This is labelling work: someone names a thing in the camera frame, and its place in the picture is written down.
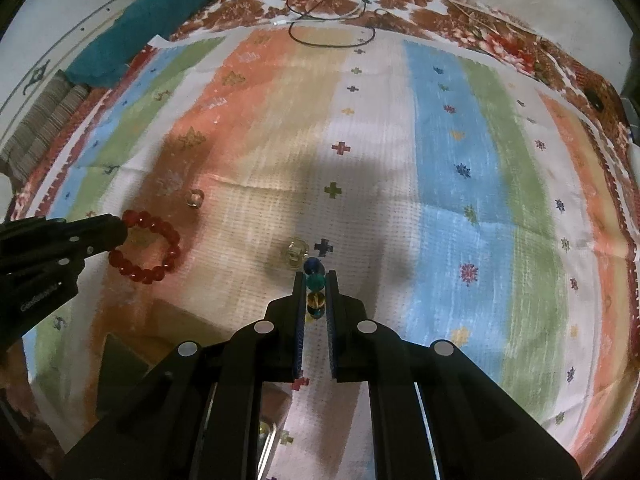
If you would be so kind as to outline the left hand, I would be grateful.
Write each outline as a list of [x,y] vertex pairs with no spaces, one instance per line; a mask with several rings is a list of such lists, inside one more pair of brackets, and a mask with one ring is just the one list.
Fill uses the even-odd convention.
[[21,339],[1,355],[1,390],[20,439],[41,466],[49,467],[58,444],[51,429],[42,420],[32,392]]

